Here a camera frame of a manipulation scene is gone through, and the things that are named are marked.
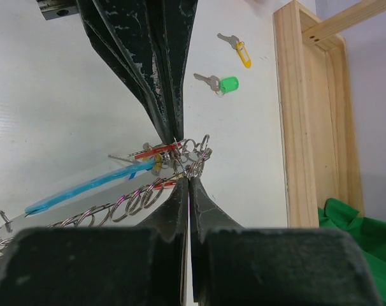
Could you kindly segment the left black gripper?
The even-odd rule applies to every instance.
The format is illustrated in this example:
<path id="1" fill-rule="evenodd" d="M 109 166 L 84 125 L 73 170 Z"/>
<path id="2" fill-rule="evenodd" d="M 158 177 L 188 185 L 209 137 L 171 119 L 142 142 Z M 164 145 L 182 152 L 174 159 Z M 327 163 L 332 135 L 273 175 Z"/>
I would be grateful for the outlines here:
<path id="1" fill-rule="evenodd" d="M 80 14 L 100 58 L 132 92 L 165 144 L 176 139 L 173 100 L 148 24 L 146 1 L 37 0 L 45 20 Z"/>

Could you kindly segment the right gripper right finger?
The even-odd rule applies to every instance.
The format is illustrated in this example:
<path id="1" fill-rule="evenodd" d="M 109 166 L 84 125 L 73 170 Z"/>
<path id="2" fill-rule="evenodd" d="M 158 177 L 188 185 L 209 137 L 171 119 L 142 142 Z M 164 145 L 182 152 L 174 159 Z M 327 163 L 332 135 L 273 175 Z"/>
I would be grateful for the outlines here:
<path id="1" fill-rule="evenodd" d="M 368 264 L 338 229 L 244 228 L 189 181 L 194 301 L 200 305 L 381 305 Z"/>

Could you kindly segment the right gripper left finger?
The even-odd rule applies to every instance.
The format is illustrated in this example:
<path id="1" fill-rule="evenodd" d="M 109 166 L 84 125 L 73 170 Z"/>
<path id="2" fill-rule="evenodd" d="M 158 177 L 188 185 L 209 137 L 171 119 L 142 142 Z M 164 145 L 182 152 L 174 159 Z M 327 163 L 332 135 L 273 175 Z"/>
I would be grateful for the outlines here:
<path id="1" fill-rule="evenodd" d="M 133 227 L 29 228 L 0 263 L 0 305 L 185 305 L 189 182 Z"/>

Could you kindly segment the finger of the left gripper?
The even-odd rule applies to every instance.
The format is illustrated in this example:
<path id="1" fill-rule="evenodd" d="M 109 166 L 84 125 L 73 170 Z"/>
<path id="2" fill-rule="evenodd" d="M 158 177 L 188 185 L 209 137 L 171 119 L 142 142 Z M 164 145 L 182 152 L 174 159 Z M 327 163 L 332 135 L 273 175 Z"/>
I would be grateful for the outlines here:
<path id="1" fill-rule="evenodd" d="M 182 140 L 183 81 L 197 1 L 147 1 L 150 34 L 171 140 Z"/>

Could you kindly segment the metal keyring band blue handle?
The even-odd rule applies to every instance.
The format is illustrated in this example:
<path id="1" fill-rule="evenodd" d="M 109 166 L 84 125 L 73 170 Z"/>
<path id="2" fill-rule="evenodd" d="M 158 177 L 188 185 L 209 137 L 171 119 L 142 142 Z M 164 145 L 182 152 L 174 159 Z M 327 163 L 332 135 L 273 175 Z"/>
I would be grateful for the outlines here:
<path id="1" fill-rule="evenodd" d="M 174 188 L 178 179 L 200 175 L 211 156 L 209 135 L 200 142 L 182 140 L 172 154 L 169 168 L 158 176 L 151 173 L 153 162 L 128 164 L 65 191 L 51 195 L 10 219 L 0 216 L 0 262 L 15 235 L 26 228 L 101 227 L 122 222 L 147 210 Z"/>

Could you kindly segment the red tag key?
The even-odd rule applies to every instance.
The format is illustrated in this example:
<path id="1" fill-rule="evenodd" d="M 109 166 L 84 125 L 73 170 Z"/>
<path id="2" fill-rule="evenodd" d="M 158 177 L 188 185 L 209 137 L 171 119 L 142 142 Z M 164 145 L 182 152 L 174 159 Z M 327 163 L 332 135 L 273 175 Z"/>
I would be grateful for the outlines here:
<path id="1" fill-rule="evenodd" d="M 136 152 L 130 155 L 130 157 L 134 157 L 135 159 L 143 159 L 148 158 L 150 156 L 154 156 L 156 154 L 160 154 L 165 151 L 173 150 L 173 149 L 180 149 L 182 147 L 182 144 L 180 142 L 173 143 L 171 145 L 163 145 L 161 147 L 156 147 L 151 150 L 144 150 L 141 152 Z"/>

